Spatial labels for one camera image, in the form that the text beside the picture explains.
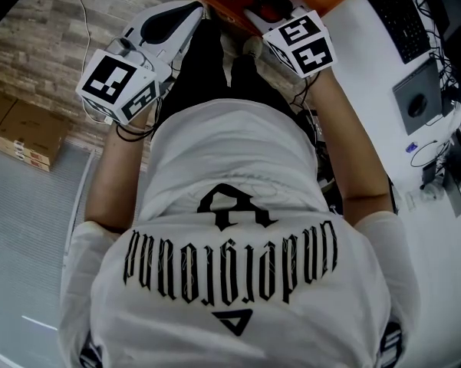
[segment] black pants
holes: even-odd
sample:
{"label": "black pants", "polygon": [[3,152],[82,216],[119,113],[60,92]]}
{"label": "black pants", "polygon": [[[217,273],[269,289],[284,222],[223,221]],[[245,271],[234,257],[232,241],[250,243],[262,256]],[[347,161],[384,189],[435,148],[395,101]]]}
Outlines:
{"label": "black pants", "polygon": [[173,114],[216,98],[236,98],[266,104],[296,121],[286,99],[256,70],[251,56],[241,56],[232,66],[232,86],[223,72],[220,30],[204,19],[194,32],[189,50],[172,90],[163,101],[157,126]]}

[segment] short sleeve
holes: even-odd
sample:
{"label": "short sleeve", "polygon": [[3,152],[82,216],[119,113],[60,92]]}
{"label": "short sleeve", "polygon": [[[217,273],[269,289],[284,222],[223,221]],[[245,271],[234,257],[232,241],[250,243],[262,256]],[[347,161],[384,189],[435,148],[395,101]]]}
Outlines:
{"label": "short sleeve", "polygon": [[95,222],[79,225],[68,251],[60,294],[58,342],[67,367],[79,367],[90,331],[91,288],[104,256],[119,235]]}
{"label": "short sleeve", "polygon": [[398,321],[403,349],[417,328],[420,316],[420,289],[414,273],[406,229],[392,212],[377,212],[359,221],[355,228],[374,248],[390,292],[392,316]]}

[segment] black and white marker cube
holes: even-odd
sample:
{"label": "black and white marker cube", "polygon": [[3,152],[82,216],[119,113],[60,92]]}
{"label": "black and white marker cube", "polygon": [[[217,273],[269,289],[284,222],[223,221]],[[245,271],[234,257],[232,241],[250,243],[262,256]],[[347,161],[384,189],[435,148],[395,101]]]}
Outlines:
{"label": "black and white marker cube", "polygon": [[299,77],[309,77],[337,62],[329,32],[316,11],[293,18],[262,37],[280,62]]}
{"label": "black and white marker cube", "polygon": [[90,107],[121,124],[128,124],[160,95],[154,72],[100,49],[76,91]]}

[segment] black keyboard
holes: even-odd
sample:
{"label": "black keyboard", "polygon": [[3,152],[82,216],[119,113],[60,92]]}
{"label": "black keyboard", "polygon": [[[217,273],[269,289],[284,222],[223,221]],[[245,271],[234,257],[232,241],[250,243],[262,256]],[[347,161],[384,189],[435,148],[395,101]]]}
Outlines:
{"label": "black keyboard", "polygon": [[368,0],[407,64],[430,50],[430,39],[413,0]]}

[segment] white floor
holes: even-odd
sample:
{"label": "white floor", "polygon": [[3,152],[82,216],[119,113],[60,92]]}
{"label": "white floor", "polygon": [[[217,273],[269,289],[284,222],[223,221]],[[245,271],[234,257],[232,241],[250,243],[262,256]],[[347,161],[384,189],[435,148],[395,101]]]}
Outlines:
{"label": "white floor", "polygon": [[417,205],[401,218],[420,283],[420,327],[403,368],[456,367],[461,362],[461,216],[447,197]]}

